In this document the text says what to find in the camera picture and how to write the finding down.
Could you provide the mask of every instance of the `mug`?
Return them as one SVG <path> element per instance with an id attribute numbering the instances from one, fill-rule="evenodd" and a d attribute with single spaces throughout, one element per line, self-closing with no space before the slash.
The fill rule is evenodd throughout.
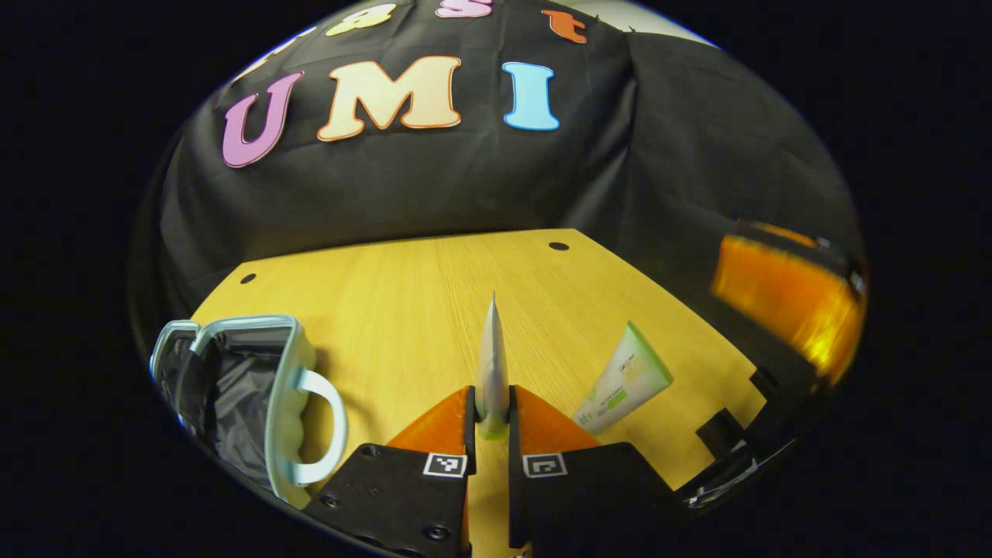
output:
<path id="1" fill-rule="evenodd" d="M 225 355 L 252 351 L 269 357 L 278 355 L 267 397 L 264 390 L 258 393 L 267 400 L 248 401 L 256 407 L 265 404 L 264 435 L 258 440 L 257 431 L 262 430 L 263 425 L 242 417 L 226 421 L 233 426 L 229 425 L 225 434 L 245 439 L 243 445 L 261 443 L 264 460 L 260 461 L 264 464 L 251 463 L 250 458 L 240 461 L 245 454 L 251 454 L 249 448 L 249 451 L 235 452 L 239 460 L 233 460 L 234 465 L 260 485 L 263 483 L 258 478 L 260 475 L 253 476 L 252 473 L 264 467 L 264 481 L 268 482 L 272 493 L 289 505 L 303 509 L 310 503 L 305 487 L 329 476 L 343 457 L 347 416 L 337 389 L 312 370 L 316 364 L 316 351 L 298 320 L 288 315 L 249 316 L 218 320 L 203 328 L 187 320 L 169 322 L 159 335 L 149 367 L 153 381 L 166 402 L 177 411 L 183 427 L 193 436 L 204 439 L 207 431 L 223 420 L 224 413 L 238 412 L 225 408 L 220 409 L 218 415 L 215 406 L 220 399 L 215 397 L 218 380 L 224 379 Z M 242 389 L 252 388 L 249 385 Z M 304 439 L 301 414 L 311 394 L 323 397 L 330 405 L 334 428 L 324 456 L 316 463 L 305 464 L 299 456 Z M 224 447 L 224 440 L 216 442 L 218 448 Z"/>

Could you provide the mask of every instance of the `green and white tube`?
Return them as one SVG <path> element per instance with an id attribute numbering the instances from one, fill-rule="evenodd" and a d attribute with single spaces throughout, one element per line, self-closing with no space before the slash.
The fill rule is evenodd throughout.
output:
<path id="1" fill-rule="evenodd" d="M 572 420 L 598 434 L 672 385 L 672 373 L 633 323 Z"/>

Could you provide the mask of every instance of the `table surface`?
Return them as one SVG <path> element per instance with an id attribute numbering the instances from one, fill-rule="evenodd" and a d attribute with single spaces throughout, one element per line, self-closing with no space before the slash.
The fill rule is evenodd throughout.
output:
<path id="1" fill-rule="evenodd" d="M 562 242 L 567 250 L 549 247 Z M 250 282 L 242 278 L 255 274 Z M 492 293 L 503 323 L 511 384 L 568 416 L 588 394 L 633 321 L 673 384 L 596 438 L 633 443 L 671 488 L 713 462 L 695 430 L 726 407 L 747 427 L 765 404 L 739 350 L 673 295 L 574 229 L 376 242 L 241 264 L 192 319 L 295 316 L 317 350 L 316 371 L 341 393 L 349 436 L 385 444 L 414 419 L 473 384 Z M 303 461 L 316 461 L 330 409 L 304 411 Z M 476 442 L 469 534 L 479 558 L 507 546 L 508 442 Z M 322 483 L 310 487 L 315 492 Z"/>

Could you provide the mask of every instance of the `black bracket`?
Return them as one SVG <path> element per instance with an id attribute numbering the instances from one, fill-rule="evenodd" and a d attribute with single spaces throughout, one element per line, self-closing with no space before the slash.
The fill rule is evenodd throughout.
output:
<path id="1" fill-rule="evenodd" d="M 653 555 L 687 517 L 628 443 L 524 456 L 510 387 L 510 546 L 534 558 Z"/>
<path id="2" fill-rule="evenodd" d="M 459 554 L 468 457 L 376 444 L 358 447 L 304 513 L 348 536 L 402 556 Z"/>

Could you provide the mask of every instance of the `black cloth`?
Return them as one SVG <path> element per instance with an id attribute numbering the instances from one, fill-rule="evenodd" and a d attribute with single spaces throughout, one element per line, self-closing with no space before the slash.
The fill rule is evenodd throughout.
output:
<path id="1" fill-rule="evenodd" d="M 812 130 L 726 53 L 676 37 L 624 33 L 578 12 L 578 45 L 541 9 L 505 0 L 490 16 L 444 20 L 400 4 L 377 26 L 326 37 L 318 22 L 260 68 L 218 89 L 169 158 L 152 233 L 169 312 L 188 315 L 242 261 L 446 233 L 574 227 L 659 283 L 705 289 L 716 244 L 736 218 L 864 249 L 844 180 Z M 461 59 L 452 99 L 461 123 L 413 130 L 397 118 L 321 142 L 335 68 L 379 63 L 397 78 L 429 55 Z M 505 62 L 551 68 L 551 132 L 508 126 Z M 227 109 L 253 93 L 245 137 L 263 129 L 276 79 L 303 70 L 283 135 L 240 169 L 221 158 Z M 673 226 L 667 215 L 677 215 Z"/>

